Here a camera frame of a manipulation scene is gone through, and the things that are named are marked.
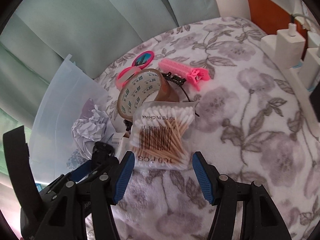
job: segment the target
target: crumpled paper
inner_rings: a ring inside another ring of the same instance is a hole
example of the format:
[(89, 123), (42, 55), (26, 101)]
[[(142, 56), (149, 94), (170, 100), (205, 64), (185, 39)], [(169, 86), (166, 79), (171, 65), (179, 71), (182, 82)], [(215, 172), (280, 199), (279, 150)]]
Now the crumpled paper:
[(95, 105), (89, 119), (78, 119), (74, 122), (71, 130), (77, 149), (82, 157), (91, 159), (95, 142), (107, 143), (116, 132), (108, 114), (100, 111)]

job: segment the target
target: gray flower pattern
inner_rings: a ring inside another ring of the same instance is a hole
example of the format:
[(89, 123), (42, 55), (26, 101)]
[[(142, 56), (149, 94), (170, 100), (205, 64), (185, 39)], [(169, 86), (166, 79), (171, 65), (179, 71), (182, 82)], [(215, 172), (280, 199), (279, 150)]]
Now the gray flower pattern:
[(134, 54), (141, 54), (152, 45), (152, 41), (148, 40), (133, 49)]
[(277, 133), (261, 145), (263, 169), (275, 186), (290, 187), (305, 164), (300, 143), (293, 141), (283, 132)]
[(218, 33), (219, 31), (223, 30), (226, 28), (224, 24), (216, 24), (216, 23), (211, 23), (203, 27), (203, 29), (207, 32), (214, 32)]
[(158, 40), (158, 44), (153, 47), (153, 51), (162, 50), (168, 43), (174, 40), (174, 37), (170, 33), (162, 33), (159, 35), (161, 40)]
[(173, 46), (175, 49), (186, 49), (191, 46), (194, 42), (199, 41), (202, 38), (202, 34), (190, 33), (182, 38), (179, 38), (178, 42)]
[(304, 195), (310, 199), (317, 195), (320, 188), (320, 144), (316, 142), (317, 159), (313, 161), (311, 169), (308, 174), (307, 183), (304, 187)]
[(298, 222), (300, 210), (297, 207), (293, 207), (289, 199), (281, 201), (277, 207), (287, 228), (290, 228)]
[[(200, 91), (183, 85), (199, 114), (186, 140), (220, 172), (243, 183), (262, 181), (292, 239), (303, 240), (320, 216), (320, 153), (292, 88), (260, 49), (263, 35), (238, 17), (187, 24), (135, 47), (96, 82), (109, 91), (107, 112), (116, 130), (123, 131), (114, 79), (137, 54), (154, 51), (151, 68), (171, 58), (208, 69), (212, 79), (200, 81)], [(135, 171), (123, 200), (113, 207), (121, 239), (133, 240), (206, 239), (213, 212), (192, 169)]]
[(251, 67), (241, 70), (237, 79), (245, 89), (257, 95), (258, 107), (259, 109), (264, 109), (271, 99), (268, 92), (271, 92), (276, 86), (273, 77)]
[(226, 41), (219, 46), (219, 53), (233, 60), (249, 61), (251, 57), (256, 54), (256, 51), (248, 44)]
[(196, 128), (203, 132), (214, 132), (225, 118), (231, 119), (239, 107), (239, 98), (225, 87), (210, 90), (201, 97), (196, 112)]

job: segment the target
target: packing tape roll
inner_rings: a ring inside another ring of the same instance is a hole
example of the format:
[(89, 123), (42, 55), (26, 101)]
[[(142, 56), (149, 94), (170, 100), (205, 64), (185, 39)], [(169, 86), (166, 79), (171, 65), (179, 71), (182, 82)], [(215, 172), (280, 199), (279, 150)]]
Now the packing tape roll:
[(131, 77), (122, 88), (117, 102), (118, 113), (132, 122), (135, 110), (144, 101), (153, 100), (179, 102), (179, 97), (158, 70), (149, 68)]

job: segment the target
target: white power adapter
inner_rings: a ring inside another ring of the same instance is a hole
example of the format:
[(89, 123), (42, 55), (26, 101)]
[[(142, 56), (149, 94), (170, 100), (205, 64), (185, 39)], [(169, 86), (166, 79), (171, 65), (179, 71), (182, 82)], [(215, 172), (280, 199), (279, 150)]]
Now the white power adapter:
[(306, 39), (297, 32), (297, 25), (289, 23), (289, 28), (277, 31), (274, 63), (281, 68), (291, 68), (300, 63)]
[(314, 85), (317, 74), (320, 71), (320, 48), (307, 49), (303, 65), (299, 72), (299, 78), (306, 89), (311, 89)]

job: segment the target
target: pink hair curler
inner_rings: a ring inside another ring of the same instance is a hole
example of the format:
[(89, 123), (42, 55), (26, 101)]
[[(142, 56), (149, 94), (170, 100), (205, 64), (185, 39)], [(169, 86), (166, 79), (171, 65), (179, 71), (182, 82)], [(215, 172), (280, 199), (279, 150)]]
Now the pink hair curler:
[(182, 78), (185, 78), (198, 91), (200, 91), (200, 87), (198, 85), (199, 80), (210, 80), (209, 71), (204, 68), (192, 68), (189, 65), (166, 58), (161, 60), (158, 65), (165, 72), (171, 72), (172, 74), (177, 74)]

